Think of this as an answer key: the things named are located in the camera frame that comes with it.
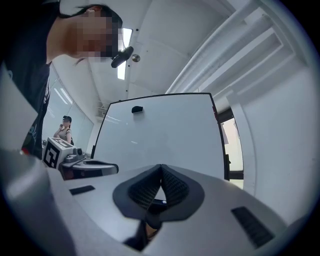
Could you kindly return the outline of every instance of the person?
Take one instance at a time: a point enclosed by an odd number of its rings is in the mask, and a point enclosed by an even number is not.
[[[103,4],[80,6],[77,13],[66,15],[60,12],[59,2],[50,2],[28,13],[4,56],[12,81],[38,113],[22,146],[26,154],[42,159],[42,126],[50,97],[52,60],[60,55],[79,61],[116,56],[122,23]]]
[[[53,137],[61,138],[69,144],[73,144],[71,122],[72,118],[70,116],[64,115],[62,124],[60,124],[59,129],[54,133]]]

